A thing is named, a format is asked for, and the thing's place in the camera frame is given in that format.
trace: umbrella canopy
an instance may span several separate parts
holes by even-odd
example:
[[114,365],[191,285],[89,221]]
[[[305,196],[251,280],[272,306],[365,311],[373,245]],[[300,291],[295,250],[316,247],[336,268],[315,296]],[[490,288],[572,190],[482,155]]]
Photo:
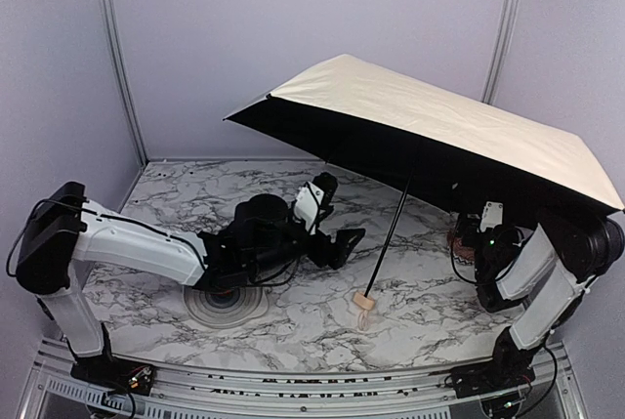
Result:
[[538,207],[623,209],[570,133],[348,55],[319,63],[227,119],[403,189],[443,210],[496,200],[531,225]]

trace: wire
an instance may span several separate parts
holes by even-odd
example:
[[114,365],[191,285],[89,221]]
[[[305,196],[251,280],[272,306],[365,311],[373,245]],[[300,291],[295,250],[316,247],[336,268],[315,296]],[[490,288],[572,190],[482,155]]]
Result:
[[[295,263],[295,269],[289,274],[289,276],[286,279],[284,279],[281,282],[276,282],[276,283],[273,283],[273,284],[249,284],[249,285],[241,285],[239,287],[280,287],[281,285],[286,285],[289,282],[291,282],[293,280],[293,278],[295,277],[295,274],[297,273],[297,269],[300,266],[300,261],[301,260],[302,260],[302,257],[300,256],[299,258],[295,259],[294,261],[292,261],[288,265],[285,265],[285,268],[282,268],[282,270],[280,270],[281,272],[284,272],[284,271],[286,271],[286,268],[292,266],[293,263]],[[277,276],[278,276],[278,274],[275,274],[274,276],[269,277],[268,280],[274,280]]]
[[5,267],[5,271],[7,272],[8,277],[16,276],[14,272],[11,272],[11,260],[13,259],[13,254],[15,253],[16,248],[18,247],[18,244],[20,243],[20,240],[23,238],[23,235],[26,233],[27,227],[28,227],[28,224],[23,226],[23,228],[20,230],[20,233],[18,234],[18,237],[16,238],[16,240],[13,242],[13,245],[11,246],[11,251],[9,251],[9,256],[7,257],[7,266]]
[[295,260],[289,261],[286,265],[282,266],[282,268],[280,268],[274,274],[269,275],[269,276],[265,277],[264,279],[253,280],[252,283],[254,285],[257,285],[257,284],[264,284],[265,282],[269,282],[270,280],[274,280],[277,277],[280,277],[281,275],[283,275],[286,272],[286,270],[288,270],[293,265],[293,263],[295,263]]
[[136,373],[141,372],[143,369],[145,368],[149,368],[149,365],[140,365],[137,368],[133,368],[128,374],[127,376],[131,377],[134,376]]
[[132,393],[130,393],[130,390],[128,388],[122,387],[118,383],[115,383],[115,382],[107,382],[107,383],[110,384],[110,385],[113,385],[115,388],[117,388],[118,390],[121,390],[122,392],[124,392],[126,394],[126,396],[130,400],[130,403],[132,405],[132,409],[131,409],[131,412],[130,412],[130,416],[128,416],[128,419],[134,419],[135,415],[137,414],[137,403],[135,402],[135,396]]
[[527,398],[529,398],[529,395],[531,395],[531,392],[534,391],[534,387],[531,384],[531,380],[529,379],[527,375],[522,375],[521,378],[525,380],[525,383],[527,383],[527,387],[529,387],[529,390],[527,390],[527,394],[525,394],[525,396],[523,397],[523,401],[525,401]]
[[[459,279],[461,279],[461,280],[463,280],[463,281],[465,281],[465,282],[468,282],[468,283],[470,283],[470,284],[474,285],[475,287],[483,287],[483,286],[485,286],[485,285],[490,285],[490,284],[493,284],[493,283],[495,283],[495,282],[499,282],[501,279],[503,279],[504,277],[506,277],[506,276],[510,273],[510,271],[512,270],[512,268],[514,267],[514,265],[515,265],[515,263],[517,262],[517,259],[519,258],[519,256],[517,256],[517,258],[515,258],[515,259],[514,259],[514,260],[510,263],[510,265],[508,265],[508,267],[507,267],[507,268],[506,268],[506,270],[503,272],[503,274],[501,274],[501,275],[499,275],[499,276],[495,277],[494,279],[492,279],[492,280],[490,280],[490,281],[488,281],[488,282],[477,282],[476,280],[470,280],[470,279],[467,279],[465,276],[463,276],[462,274],[460,274],[460,272],[458,271],[458,268],[456,267],[456,258],[455,258],[455,255],[454,255],[454,253],[453,253],[453,245],[454,245],[454,242],[456,241],[456,233],[458,232],[458,224],[459,224],[459,223],[460,223],[460,221],[458,220],[458,222],[456,222],[456,227],[455,227],[455,228],[454,228],[454,230],[453,230],[453,234],[451,235],[451,242],[450,242],[450,244],[449,244],[449,258],[451,259],[451,268],[452,268],[452,269],[453,269],[453,271],[456,273],[456,275],[458,276],[458,278],[459,278]],[[501,234],[503,234],[503,233],[505,233],[506,231],[509,231],[509,230],[516,230],[516,231],[517,231],[520,235],[522,235],[522,232],[521,232],[519,229],[517,229],[516,227],[514,227],[513,229],[506,229],[506,230],[502,231],[502,232],[500,233],[500,236],[501,236]]]
[[533,411],[538,406],[538,404],[540,404],[542,401],[545,400],[545,398],[549,395],[549,393],[556,386],[556,381],[558,380],[558,360],[556,359],[556,355],[552,352],[551,349],[549,349],[547,346],[543,346],[543,348],[544,348],[545,351],[547,351],[547,354],[549,354],[549,356],[551,356],[551,359],[554,362],[554,378],[552,378],[551,383],[549,384],[549,388],[543,394],[543,396],[540,397],[540,399],[538,401],[536,401],[534,404],[532,404],[524,412],[522,412],[520,414],[517,414],[517,417],[523,417],[524,415],[528,414],[530,411]]

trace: umbrella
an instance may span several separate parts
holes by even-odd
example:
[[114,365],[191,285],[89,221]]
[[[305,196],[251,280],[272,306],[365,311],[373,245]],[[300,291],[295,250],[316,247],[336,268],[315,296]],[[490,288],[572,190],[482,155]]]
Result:
[[226,119],[402,189],[383,253],[408,194],[446,211],[504,202],[528,227],[540,207],[625,207],[579,137],[349,55]]

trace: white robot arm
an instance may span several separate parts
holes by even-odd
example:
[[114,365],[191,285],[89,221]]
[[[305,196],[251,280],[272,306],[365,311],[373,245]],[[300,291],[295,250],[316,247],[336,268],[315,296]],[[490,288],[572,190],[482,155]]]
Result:
[[339,230],[335,241],[319,230],[333,210],[330,200],[337,186],[334,177],[323,173],[300,189],[290,208],[278,196],[259,194],[238,204],[224,229],[196,234],[121,216],[86,199],[84,187],[70,182],[33,209],[13,275],[37,295],[65,335],[76,359],[74,377],[103,386],[128,385],[133,393],[146,395],[153,370],[112,355],[75,265],[114,264],[209,292],[254,285],[260,273],[304,255],[319,267],[338,270],[364,230]]
[[531,362],[553,329],[576,310],[597,277],[623,254],[625,235],[611,219],[584,208],[542,209],[538,226],[517,258],[478,292],[491,312],[530,293],[524,313],[497,338],[493,360],[457,367],[452,383],[459,397],[520,385],[533,379]]

